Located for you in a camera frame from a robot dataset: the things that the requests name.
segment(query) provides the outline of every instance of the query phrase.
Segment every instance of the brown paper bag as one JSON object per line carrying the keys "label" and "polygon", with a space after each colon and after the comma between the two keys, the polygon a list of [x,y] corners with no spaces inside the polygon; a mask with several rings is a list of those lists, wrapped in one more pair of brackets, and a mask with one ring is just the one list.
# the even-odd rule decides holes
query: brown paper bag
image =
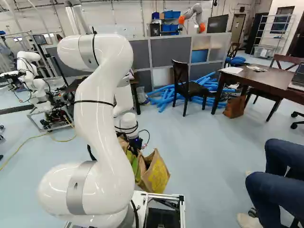
{"label": "brown paper bag", "polygon": [[245,95],[229,99],[223,114],[230,119],[242,116],[245,109],[245,100]]}
{"label": "brown paper bag", "polygon": [[139,157],[141,180],[137,185],[146,192],[163,193],[170,174],[157,149],[148,156]]}

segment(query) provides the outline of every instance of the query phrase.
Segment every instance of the sneaker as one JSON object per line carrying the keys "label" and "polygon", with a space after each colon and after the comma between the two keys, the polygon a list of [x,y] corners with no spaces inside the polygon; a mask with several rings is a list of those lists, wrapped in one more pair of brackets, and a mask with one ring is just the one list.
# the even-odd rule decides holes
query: sneaker
{"label": "sneaker", "polygon": [[246,214],[237,214],[237,222],[242,228],[263,228],[258,218]]}

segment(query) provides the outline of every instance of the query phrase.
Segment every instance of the knee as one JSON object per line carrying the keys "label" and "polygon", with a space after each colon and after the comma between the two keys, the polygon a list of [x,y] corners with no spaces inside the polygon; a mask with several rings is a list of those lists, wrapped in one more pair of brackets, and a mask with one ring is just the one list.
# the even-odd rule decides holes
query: knee
{"label": "knee", "polygon": [[279,139],[268,139],[265,143],[265,152],[269,153],[271,152],[280,142]]}
{"label": "knee", "polygon": [[246,177],[245,185],[248,192],[258,188],[263,178],[263,174],[264,172],[254,172]]}

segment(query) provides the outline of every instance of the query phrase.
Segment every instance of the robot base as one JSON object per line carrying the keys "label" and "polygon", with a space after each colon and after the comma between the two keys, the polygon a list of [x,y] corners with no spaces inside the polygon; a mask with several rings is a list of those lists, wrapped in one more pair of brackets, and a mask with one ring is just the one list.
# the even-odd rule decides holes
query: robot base
{"label": "robot base", "polygon": [[[161,220],[163,217],[171,217],[171,227],[185,228],[185,198],[183,195],[165,195],[147,193],[145,191],[134,191],[132,200],[137,208],[139,228],[157,227],[165,228],[167,225],[165,221]],[[67,222],[64,228],[81,228]]]}

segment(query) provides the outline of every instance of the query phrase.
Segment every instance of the metal shelving rack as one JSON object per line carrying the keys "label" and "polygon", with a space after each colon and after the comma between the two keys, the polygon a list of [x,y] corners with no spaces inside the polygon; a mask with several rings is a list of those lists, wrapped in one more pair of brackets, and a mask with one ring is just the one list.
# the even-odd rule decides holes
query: metal shelving rack
{"label": "metal shelving rack", "polygon": [[[290,20],[289,21],[286,20],[286,22],[275,22],[275,19],[279,18],[279,17],[287,17],[287,18],[290,17]],[[282,50],[284,49],[284,47],[285,47],[285,44],[286,44],[287,39],[289,37],[289,33],[290,33],[290,30],[291,30],[291,27],[292,27],[294,21],[295,21],[295,15],[294,14],[263,15],[262,18],[261,18],[261,21],[259,23],[259,26],[258,26],[258,31],[256,33],[254,45],[253,45],[253,47],[251,49],[252,55],[254,55],[253,49],[255,47],[258,47],[258,46],[261,46],[261,47],[266,47],[266,46],[272,47],[270,45],[262,45],[261,41],[263,39],[274,39],[274,40],[278,41],[277,45],[273,46],[275,48],[274,54],[280,54],[282,52]],[[285,24],[285,25],[282,28],[282,30],[272,30],[271,28],[272,28],[272,26],[274,24]],[[260,39],[259,44],[255,44],[257,38]]]}

